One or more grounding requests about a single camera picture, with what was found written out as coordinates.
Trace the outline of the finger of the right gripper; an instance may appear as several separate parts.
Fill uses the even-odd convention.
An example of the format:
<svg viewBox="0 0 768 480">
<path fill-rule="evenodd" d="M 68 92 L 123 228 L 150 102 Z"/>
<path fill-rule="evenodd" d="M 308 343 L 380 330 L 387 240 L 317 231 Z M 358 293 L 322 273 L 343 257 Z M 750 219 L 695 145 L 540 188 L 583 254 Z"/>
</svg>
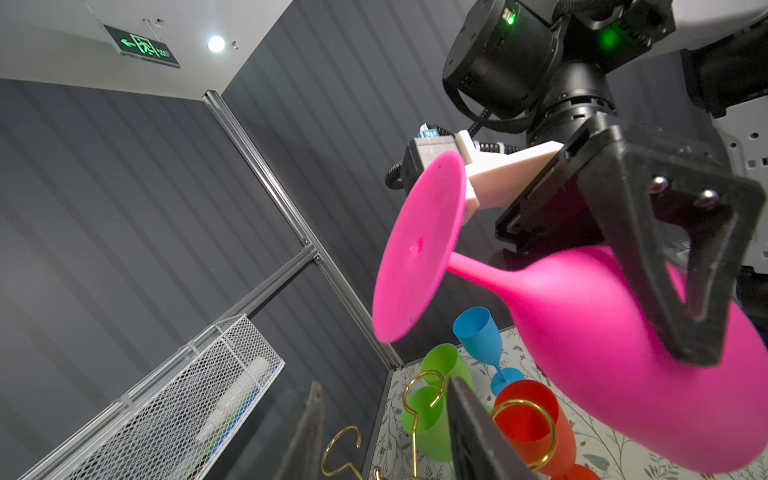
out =
<svg viewBox="0 0 768 480">
<path fill-rule="evenodd" d="M 763 187 L 701 142 L 629 122 L 584 123 L 575 161 L 579 192 L 663 346 L 681 363 L 720 364 Z"/>
</svg>

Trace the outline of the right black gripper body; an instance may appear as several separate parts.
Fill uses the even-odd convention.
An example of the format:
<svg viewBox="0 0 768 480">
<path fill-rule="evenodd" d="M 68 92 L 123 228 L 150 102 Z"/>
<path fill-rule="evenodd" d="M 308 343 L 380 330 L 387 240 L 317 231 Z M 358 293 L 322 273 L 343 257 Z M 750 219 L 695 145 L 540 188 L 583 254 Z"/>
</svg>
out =
<svg viewBox="0 0 768 480">
<path fill-rule="evenodd" d="M 628 270 L 662 260 L 656 202 L 684 175 L 720 169 L 707 144 L 597 114 L 567 134 L 563 146 L 495 224 L 506 246 L 494 256 L 520 270 L 550 254 L 605 243 Z"/>
</svg>

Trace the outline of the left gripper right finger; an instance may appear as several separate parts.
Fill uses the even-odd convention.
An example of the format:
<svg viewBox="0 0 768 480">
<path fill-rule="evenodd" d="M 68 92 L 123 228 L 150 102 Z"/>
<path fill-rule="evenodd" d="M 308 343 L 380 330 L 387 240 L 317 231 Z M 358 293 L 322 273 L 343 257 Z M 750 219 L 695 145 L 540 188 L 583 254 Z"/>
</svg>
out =
<svg viewBox="0 0 768 480">
<path fill-rule="evenodd" d="M 446 408 L 456 478 L 534 479 L 549 462 L 547 453 L 523 461 L 463 379 L 449 380 Z"/>
</svg>

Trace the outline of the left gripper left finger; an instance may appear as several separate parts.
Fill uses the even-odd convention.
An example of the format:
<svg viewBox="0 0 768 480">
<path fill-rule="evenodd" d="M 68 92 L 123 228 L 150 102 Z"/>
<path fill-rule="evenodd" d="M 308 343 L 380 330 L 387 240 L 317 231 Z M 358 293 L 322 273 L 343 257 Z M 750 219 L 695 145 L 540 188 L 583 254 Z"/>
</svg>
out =
<svg viewBox="0 0 768 480">
<path fill-rule="evenodd" d="M 279 464 L 275 479 L 316 479 L 320 473 L 325 403 L 319 381 L 313 381 L 293 438 Z"/>
</svg>

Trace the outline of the red wine glass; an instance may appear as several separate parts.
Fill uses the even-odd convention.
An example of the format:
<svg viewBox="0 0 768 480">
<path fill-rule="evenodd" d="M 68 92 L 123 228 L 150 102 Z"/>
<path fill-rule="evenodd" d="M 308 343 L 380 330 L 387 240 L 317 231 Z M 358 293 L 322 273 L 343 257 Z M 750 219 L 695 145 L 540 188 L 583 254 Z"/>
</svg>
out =
<svg viewBox="0 0 768 480">
<path fill-rule="evenodd" d="M 550 479 L 596 479 L 577 463 L 573 427 L 557 397 L 546 385 L 520 380 L 497 396 L 492 419 L 518 456 Z"/>
</svg>

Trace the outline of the green wine glass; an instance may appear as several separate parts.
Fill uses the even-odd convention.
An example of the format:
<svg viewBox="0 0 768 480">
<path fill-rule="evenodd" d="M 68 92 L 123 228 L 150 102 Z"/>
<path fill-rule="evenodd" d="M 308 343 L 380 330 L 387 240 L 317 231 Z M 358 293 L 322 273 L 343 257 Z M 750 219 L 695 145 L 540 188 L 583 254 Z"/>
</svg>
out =
<svg viewBox="0 0 768 480">
<path fill-rule="evenodd" d="M 438 462 L 453 460 L 446 393 L 425 386 L 409 388 L 403 395 L 401 423 L 412 441 L 411 451 L 418 458 L 422 453 Z"/>
<path fill-rule="evenodd" d="M 446 381 L 450 378 L 462 378 L 471 389 L 474 388 L 470 369 L 459 349 L 453 344 L 440 344 L 430 350 L 421 363 L 420 371 L 438 372 Z"/>
</svg>

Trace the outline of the pink wine glass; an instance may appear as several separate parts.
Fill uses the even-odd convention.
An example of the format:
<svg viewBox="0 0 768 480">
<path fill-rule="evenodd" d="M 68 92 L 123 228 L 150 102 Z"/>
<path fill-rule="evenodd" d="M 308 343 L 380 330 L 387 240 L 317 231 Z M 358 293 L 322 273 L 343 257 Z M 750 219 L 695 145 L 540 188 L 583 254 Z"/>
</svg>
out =
<svg viewBox="0 0 768 480">
<path fill-rule="evenodd" d="M 407 196 L 377 275 L 373 328 L 392 343 L 418 322 L 446 272 L 498 295 L 533 360 L 600 422 L 673 463 L 723 474 L 767 445 L 767 349 L 742 309 L 728 310 L 714 367 L 676 361 L 643 313 L 607 246 L 550 255 L 503 271 L 455 252 L 465 164 L 440 155 Z"/>
</svg>

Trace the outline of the blue wine glass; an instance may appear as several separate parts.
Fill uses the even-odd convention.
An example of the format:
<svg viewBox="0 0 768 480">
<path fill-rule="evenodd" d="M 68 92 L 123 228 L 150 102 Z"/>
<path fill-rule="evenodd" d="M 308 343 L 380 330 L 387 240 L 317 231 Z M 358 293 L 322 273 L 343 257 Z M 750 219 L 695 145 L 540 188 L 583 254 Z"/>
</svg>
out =
<svg viewBox="0 0 768 480">
<path fill-rule="evenodd" d="M 473 307 L 462 312 L 454 321 L 452 330 L 470 356 L 496 369 L 490 381 L 494 396 L 498 396 L 507 386 L 524 379 L 520 370 L 501 366 L 502 336 L 487 308 Z"/>
</svg>

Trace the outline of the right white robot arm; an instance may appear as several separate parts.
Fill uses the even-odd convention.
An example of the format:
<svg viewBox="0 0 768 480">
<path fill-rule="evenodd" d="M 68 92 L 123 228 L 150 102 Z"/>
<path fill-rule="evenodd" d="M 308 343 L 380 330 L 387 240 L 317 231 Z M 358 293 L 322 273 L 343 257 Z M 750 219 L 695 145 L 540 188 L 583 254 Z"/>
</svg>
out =
<svg viewBox="0 0 768 480">
<path fill-rule="evenodd" d="M 721 361 L 730 295 L 766 196 L 701 143 L 620 119 L 609 72 L 675 30 L 668 1 L 479 1 L 443 86 L 475 122 L 560 151 L 502 204 L 495 235 L 530 260 L 604 241 L 662 344 L 685 364 Z"/>
</svg>

